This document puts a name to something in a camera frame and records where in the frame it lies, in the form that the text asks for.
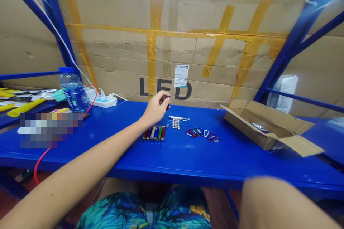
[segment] power strip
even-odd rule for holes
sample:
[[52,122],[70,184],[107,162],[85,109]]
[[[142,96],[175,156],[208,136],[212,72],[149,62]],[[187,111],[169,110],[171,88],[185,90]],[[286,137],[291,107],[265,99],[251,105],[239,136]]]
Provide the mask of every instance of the power strip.
[[[86,96],[87,100],[89,101],[90,104],[92,104],[94,98],[96,97],[96,90],[95,89],[86,89]],[[117,105],[117,98],[114,97],[115,94],[109,94],[106,96],[104,92],[101,92],[101,95],[98,94],[98,97],[94,101],[93,105],[98,106],[98,107],[103,107],[103,108],[108,108]]]

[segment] shorts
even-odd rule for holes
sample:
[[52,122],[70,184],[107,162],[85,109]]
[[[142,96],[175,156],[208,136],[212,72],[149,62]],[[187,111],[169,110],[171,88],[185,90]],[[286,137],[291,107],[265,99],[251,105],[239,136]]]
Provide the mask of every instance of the shorts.
[[144,203],[134,193],[118,192],[99,200],[81,216],[77,229],[211,229],[210,215],[201,188],[172,189],[147,222]]

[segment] blue bottle cap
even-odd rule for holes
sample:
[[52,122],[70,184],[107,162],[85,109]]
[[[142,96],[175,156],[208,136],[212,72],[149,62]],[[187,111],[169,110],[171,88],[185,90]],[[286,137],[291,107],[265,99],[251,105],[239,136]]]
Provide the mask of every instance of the blue bottle cap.
[[74,72],[72,67],[59,67],[58,70],[61,73],[73,73]]

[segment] water bottle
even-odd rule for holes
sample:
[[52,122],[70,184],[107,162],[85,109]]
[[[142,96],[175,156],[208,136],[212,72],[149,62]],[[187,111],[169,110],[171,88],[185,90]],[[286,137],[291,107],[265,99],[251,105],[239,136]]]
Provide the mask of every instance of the water bottle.
[[59,67],[59,71],[62,73],[59,76],[61,89],[66,95],[69,106],[73,112],[85,113],[90,104],[79,76],[73,73],[72,67]]

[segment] bottle label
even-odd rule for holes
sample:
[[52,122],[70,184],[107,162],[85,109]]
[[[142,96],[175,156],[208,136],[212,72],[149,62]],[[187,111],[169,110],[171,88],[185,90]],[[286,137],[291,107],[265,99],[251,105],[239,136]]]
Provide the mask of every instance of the bottle label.
[[61,86],[61,89],[64,91],[67,102],[73,110],[84,109],[90,106],[86,92],[82,87],[75,88],[73,91],[69,91],[63,86]]

